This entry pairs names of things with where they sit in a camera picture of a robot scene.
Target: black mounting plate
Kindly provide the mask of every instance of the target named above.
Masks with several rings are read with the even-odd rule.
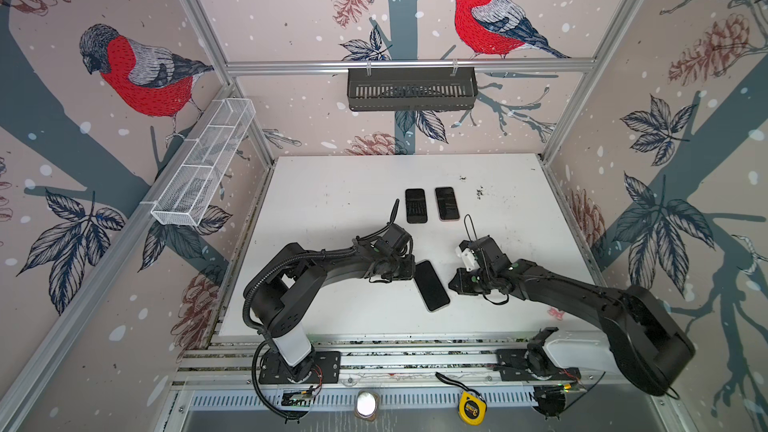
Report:
[[[339,383],[339,369],[341,365],[341,352],[323,350],[315,352],[315,366],[322,370],[322,382],[324,384]],[[264,365],[259,373],[259,384],[293,384],[289,377],[288,369],[280,360],[279,354],[266,353]],[[302,384],[319,384],[320,380],[315,371],[310,372],[308,379]]]
[[[527,370],[528,363],[525,360],[525,353],[528,352],[527,349],[523,348],[512,348],[512,349],[499,349],[496,350],[496,359],[498,361],[498,365],[500,366],[498,368],[498,372],[502,376],[502,382],[518,382],[520,380],[542,380],[539,377],[536,377],[531,372]],[[568,368],[566,371],[576,377],[581,379],[581,373],[579,372],[579,369],[577,368]],[[570,378],[566,374],[563,374],[562,372],[556,372],[552,376],[548,377],[547,380],[562,380],[563,382],[569,382],[573,381],[573,378]]]

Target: white snow dot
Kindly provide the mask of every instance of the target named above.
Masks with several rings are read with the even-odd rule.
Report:
[[[124,335],[125,335],[125,325],[123,324],[110,332],[109,340],[113,342],[118,342],[123,339]]]

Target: white table surface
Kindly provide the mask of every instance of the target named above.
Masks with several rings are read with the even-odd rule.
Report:
[[[281,157],[219,335],[256,334],[240,315],[243,290],[285,244],[349,247],[356,235],[386,224],[396,198],[396,223],[413,236],[416,261],[432,261],[450,305],[428,312],[413,281],[340,281],[321,288],[306,312],[302,324],[310,338],[431,340],[515,336],[551,326],[594,330],[570,314],[557,320],[546,304],[510,298],[495,306],[449,290],[462,266],[454,250],[467,235],[462,221],[440,221],[435,187],[453,187],[462,217],[470,214],[478,236],[491,235],[510,260],[526,258],[594,283],[534,154]],[[425,190],[426,224],[406,221],[407,188]],[[497,292],[489,297],[504,299]]]

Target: black smartphone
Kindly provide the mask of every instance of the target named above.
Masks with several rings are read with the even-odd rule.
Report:
[[[416,264],[416,270],[413,273],[413,280],[416,282],[418,292],[424,299],[427,310],[434,312],[451,303],[446,289],[440,282],[432,263],[428,260]]]
[[[435,189],[437,197],[437,210],[440,212],[440,220],[458,220],[458,206],[456,206],[456,196],[453,194],[453,187],[437,187]]]
[[[406,218],[408,224],[427,222],[427,197],[423,188],[406,189]]]

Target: yellow tape measure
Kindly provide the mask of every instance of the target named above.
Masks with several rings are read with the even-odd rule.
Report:
[[[469,425],[480,425],[485,419],[485,401],[475,389],[468,388],[458,380],[447,378],[445,375],[435,372],[438,380],[448,385],[464,389],[462,398],[458,401],[458,416]]]

